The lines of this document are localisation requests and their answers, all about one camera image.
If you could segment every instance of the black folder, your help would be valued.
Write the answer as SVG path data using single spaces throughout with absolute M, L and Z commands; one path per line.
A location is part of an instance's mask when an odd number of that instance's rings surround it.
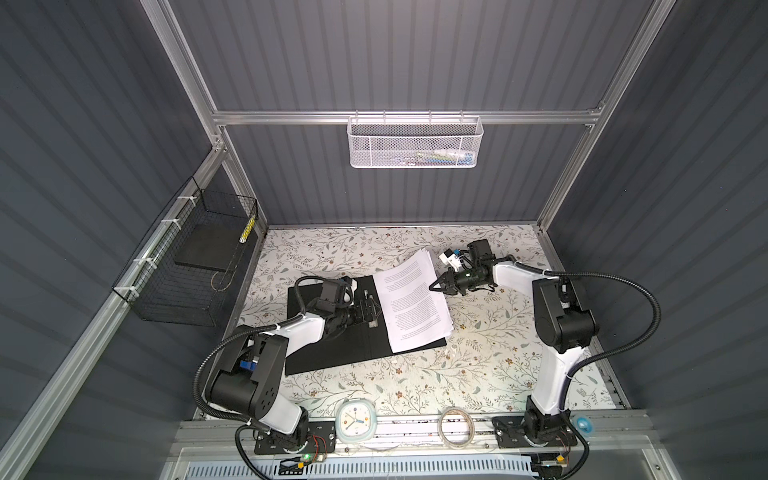
M 379 305 L 381 304 L 372 276 L 361 276 L 360 278 L 355 278 L 355 280 L 357 280 L 357 290 L 355 290 L 356 303 L 362 302 L 365 299 L 365 290 L 368 290 L 368 294 L 373 295 L 376 302 L 379 302 Z M 302 298 L 304 298 L 305 302 L 308 302 L 320 295 L 320 290 L 323 287 L 321 283 L 315 283 L 313 285 L 302 285 L 299 288 L 301 289 Z M 296 291 L 294 287 L 290 287 L 288 289 L 288 318 L 296 315 L 298 312 L 299 303 L 296 301 Z M 382 359 L 387 356 L 418 352 L 447 345 L 445 339 L 439 339 L 413 350 L 393 353 L 389 347 L 389 337 L 387 336 L 384 315 L 379 317 L 378 324 L 374 328 L 370 328 L 367 323 L 351 326 L 336 338 L 321 339 L 317 343 L 311 343 L 302 349 L 298 349 L 286 358 L 286 375 L 312 372 L 313 370 L 328 369 L 332 366 L 349 365 L 350 363 L 364 362 L 366 360 Z

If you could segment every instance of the white paper sheet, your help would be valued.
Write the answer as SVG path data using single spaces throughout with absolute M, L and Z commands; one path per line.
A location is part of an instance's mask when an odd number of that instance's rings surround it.
M 424 346 L 453 331 L 445 296 L 429 291 L 429 284 L 437 280 L 433 265 L 429 251 L 421 249 L 395 268 L 373 274 L 394 353 Z

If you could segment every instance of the table surface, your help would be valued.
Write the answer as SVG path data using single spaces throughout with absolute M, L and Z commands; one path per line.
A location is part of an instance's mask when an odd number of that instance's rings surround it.
M 486 238 L 509 253 L 548 266 L 532 226 L 394 227 L 270 230 L 240 323 L 282 321 L 289 286 L 307 274 L 363 276 L 386 270 L 426 247 L 438 255 Z M 283 377 L 280 392 L 310 411 L 334 416 L 339 402 L 364 398 L 379 415 L 428 415 L 456 406 L 472 413 L 518 412 L 533 389 L 544 345 L 535 335 L 531 299 L 510 289 L 447 297 L 454 333 L 446 347 Z M 576 374 L 571 409 L 613 409 L 594 365 Z

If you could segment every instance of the aluminum rail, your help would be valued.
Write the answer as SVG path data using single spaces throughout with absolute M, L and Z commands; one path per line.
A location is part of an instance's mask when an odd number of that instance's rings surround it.
M 346 125 L 361 123 L 434 121 L 461 123 L 482 119 L 485 125 L 575 124 L 593 125 L 599 110 L 575 111 L 214 111 L 217 125 Z

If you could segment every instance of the clock face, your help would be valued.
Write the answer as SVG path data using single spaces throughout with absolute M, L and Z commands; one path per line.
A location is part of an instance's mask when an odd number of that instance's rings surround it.
M 367 405 L 350 403 L 344 405 L 339 413 L 339 428 L 347 437 L 360 437 L 370 432 L 373 416 Z

